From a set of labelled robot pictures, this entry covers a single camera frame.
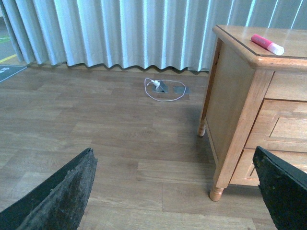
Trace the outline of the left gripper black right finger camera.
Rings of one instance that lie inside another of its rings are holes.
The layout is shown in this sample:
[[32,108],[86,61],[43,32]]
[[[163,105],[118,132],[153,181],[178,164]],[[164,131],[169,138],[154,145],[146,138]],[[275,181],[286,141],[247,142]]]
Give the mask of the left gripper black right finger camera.
[[253,163],[259,189],[279,230],[307,228],[307,174],[257,146]]

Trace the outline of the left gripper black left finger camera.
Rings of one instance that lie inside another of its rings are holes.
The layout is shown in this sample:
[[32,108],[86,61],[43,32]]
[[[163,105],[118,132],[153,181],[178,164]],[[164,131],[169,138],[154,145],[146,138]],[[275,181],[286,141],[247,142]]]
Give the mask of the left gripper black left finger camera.
[[85,149],[0,213],[2,230],[76,230],[92,191],[97,158]]

